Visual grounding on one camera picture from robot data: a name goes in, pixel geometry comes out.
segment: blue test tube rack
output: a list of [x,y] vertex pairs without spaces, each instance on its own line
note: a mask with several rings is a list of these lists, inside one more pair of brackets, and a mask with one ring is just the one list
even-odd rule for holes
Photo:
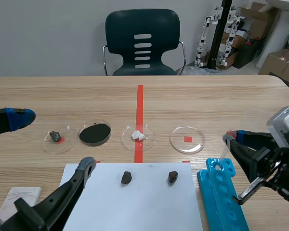
[[197,173],[210,231],[249,231],[242,208],[232,200],[236,191],[231,178],[236,175],[231,159],[209,158],[207,170]]

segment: test tube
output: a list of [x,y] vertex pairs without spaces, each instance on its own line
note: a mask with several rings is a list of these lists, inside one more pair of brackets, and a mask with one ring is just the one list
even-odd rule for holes
[[[236,138],[236,131],[234,129],[227,131],[227,134],[231,135],[233,138]],[[228,151],[230,151],[230,142],[227,142],[225,148],[223,149],[222,155],[219,160],[221,166],[223,165],[223,160],[225,159]],[[215,169],[220,170],[220,167],[216,165]]]

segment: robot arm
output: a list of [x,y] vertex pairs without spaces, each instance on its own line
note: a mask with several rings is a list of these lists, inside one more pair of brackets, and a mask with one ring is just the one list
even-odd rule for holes
[[[0,134],[24,128],[35,117],[30,109],[0,109]],[[36,206],[16,200],[18,212],[4,223],[0,220],[0,231],[62,231],[95,165],[92,157],[82,159],[72,178]]]
[[222,66],[227,66],[226,59],[228,58],[229,53],[231,52],[232,45],[234,43],[234,39],[236,36],[236,30],[240,24],[240,17],[236,16],[236,8],[235,7],[231,8],[231,10],[229,12],[228,19],[227,19],[227,23],[231,24],[231,31],[230,31],[228,39],[226,41],[226,47],[225,47],[224,54],[223,54],[222,58],[218,61],[219,65],[222,65]]
[[218,24],[218,20],[220,19],[222,15],[223,8],[222,7],[215,7],[214,9],[214,16],[208,16],[206,17],[206,20],[204,22],[204,26],[202,29],[201,37],[198,42],[198,47],[197,47],[197,53],[196,53],[196,60],[195,60],[195,65],[199,67],[203,67],[203,62],[201,61],[201,55],[204,51],[204,48],[206,47],[206,38],[207,38],[207,33],[209,26],[211,24]]
[[231,154],[250,181],[237,198],[233,197],[239,205],[262,186],[277,191],[289,201],[289,107],[281,109],[267,125],[271,133],[239,130],[235,137],[229,133],[223,137],[225,143],[230,142]]

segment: chair backrest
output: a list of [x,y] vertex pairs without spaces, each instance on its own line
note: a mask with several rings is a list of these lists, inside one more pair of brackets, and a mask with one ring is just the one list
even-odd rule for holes
[[164,52],[178,47],[180,21],[167,9],[123,10],[107,17],[105,30],[109,52],[123,57],[121,68],[141,64],[157,67],[165,66],[161,61]]

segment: white pedestal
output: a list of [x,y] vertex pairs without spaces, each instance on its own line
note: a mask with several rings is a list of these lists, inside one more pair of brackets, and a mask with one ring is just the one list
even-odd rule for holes
[[289,11],[281,10],[280,18],[270,36],[266,41],[263,51],[256,64],[257,68],[261,68],[269,53],[280,51],[285,47],[289,37]]

